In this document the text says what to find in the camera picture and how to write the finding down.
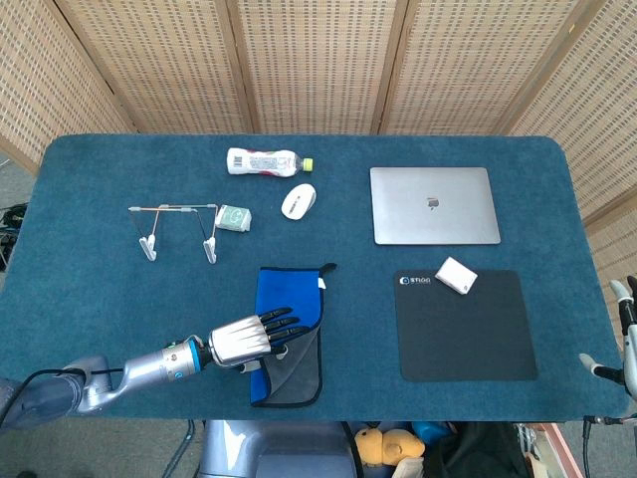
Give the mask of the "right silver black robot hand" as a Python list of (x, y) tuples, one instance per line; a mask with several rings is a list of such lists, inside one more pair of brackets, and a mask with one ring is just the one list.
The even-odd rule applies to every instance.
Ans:
[(579, 359), (591, 374), (623, 386), (628, 395), (636, 400), (636, 278), (628, 276), (627, 283), (631, 292), (620, 281), (610, 281), (621, 323), (623, 368), (600, 364), (587, 354), (580, 354)]

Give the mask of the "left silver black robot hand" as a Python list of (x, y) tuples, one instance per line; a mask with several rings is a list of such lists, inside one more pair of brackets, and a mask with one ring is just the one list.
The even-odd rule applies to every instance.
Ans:
[(229, 368), (284, 355), (288, 342), (311, 331), (299, 317), (290, 316), (292, 311), (289, 307), (278, 308), (212, 330), (208, 337), (212, 360)]

